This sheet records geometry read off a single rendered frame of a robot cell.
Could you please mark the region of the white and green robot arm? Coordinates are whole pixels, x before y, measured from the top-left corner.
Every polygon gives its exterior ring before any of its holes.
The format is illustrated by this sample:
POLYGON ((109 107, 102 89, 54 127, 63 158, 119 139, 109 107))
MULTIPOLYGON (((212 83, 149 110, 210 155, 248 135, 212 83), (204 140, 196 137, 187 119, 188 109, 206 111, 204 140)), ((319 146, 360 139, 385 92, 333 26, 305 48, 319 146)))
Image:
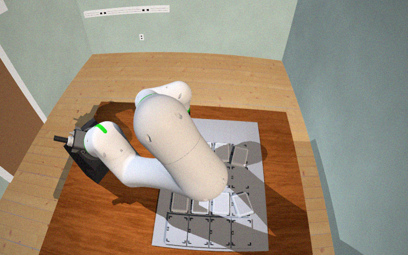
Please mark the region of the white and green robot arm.
POLYGON ((157 188, 210 201, 224 191, 228 172, 190 117, 191 98, 192 90, 183 81, 137 94, 134 132, 155 158, 140 157, 122 129, 110 121, 85 132, 76 126, 69 132, 72 136, 55 135, 54 141, 67 143, 71 152, 80 151, 87 159, 100 159, 128 187, 157 188))

